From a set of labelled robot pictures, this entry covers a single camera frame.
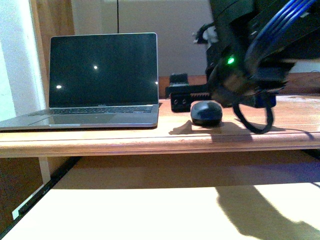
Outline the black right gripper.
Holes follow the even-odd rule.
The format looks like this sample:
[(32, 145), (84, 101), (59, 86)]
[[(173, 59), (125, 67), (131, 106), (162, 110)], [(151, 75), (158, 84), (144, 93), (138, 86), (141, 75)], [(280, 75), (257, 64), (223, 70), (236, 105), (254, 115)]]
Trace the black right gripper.
[(224, 108), (244, 104), (264, 108), (263, 98), (276, 105), (276, 95), (287, 85), (292, 62), (267, 60), (251, 74), (245, 65), (247, 49), (229, 45), (222, 49), (217, 44), (206, 50), (207, 84), (190, 85), (187, 73), (173, 73), (165, 98), (170, 98), (172, 112), (190, 112), (195, 101), (215, 100)]

